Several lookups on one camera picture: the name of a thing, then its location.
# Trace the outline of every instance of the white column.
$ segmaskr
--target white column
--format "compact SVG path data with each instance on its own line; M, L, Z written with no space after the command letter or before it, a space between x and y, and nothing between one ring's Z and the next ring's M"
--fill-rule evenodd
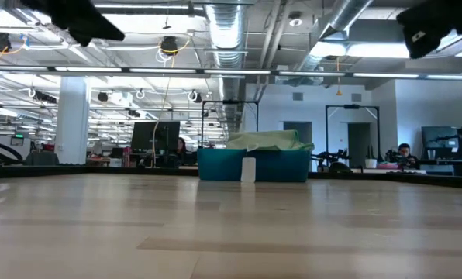
M55 153L61 164L84 164L91 88L84 77L62 77Z

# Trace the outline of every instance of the teal storage container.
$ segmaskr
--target teal storage container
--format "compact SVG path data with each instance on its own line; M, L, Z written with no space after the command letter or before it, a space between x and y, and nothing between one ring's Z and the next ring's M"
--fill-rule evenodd
M209 181L241 181L244 157L256 159L255 181L305 182L309 175L310 152L304 150L198 150L200 179Z

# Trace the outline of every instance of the wooden floor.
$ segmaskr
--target wooden floor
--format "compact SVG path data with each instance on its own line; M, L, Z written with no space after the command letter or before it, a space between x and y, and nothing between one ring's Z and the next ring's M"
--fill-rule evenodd
M462 190L81 174L1 181L0 279L462 279Z

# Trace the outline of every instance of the wall vent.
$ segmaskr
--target wall vent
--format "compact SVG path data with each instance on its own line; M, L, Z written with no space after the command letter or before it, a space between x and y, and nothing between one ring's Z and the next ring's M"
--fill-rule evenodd
M361 93L353 93L352 94L352 102L362 102L362 94Z
M293 92L293 101L303 101L303 93Z

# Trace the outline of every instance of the green cloth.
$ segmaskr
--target green cloth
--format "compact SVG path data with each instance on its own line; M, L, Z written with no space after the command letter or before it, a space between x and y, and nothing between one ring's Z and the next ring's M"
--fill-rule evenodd
M314 150L313 143L300 143L298 132L270 131L255 133L233 133L229 136L227 149L239 150Z

